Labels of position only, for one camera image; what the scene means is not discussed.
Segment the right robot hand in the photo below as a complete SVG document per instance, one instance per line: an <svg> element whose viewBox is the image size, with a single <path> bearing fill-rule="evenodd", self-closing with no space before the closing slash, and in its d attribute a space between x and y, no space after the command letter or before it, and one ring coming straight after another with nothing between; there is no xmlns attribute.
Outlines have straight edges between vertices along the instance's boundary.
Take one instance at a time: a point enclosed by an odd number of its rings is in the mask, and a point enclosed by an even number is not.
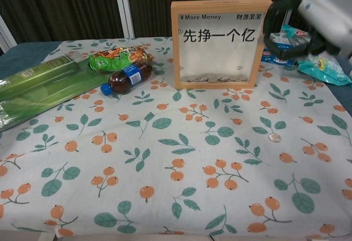
<svg viewBox="0 0 352 241"><path fill-rule="evenodd" d="M282 50L271 39L277 15L288 10L298 13L313 28L311 40ZM263 41L268 50L280 59L318 55L324 51L351 59L351 0L280 0L272 3L263 23Z"/></svg>

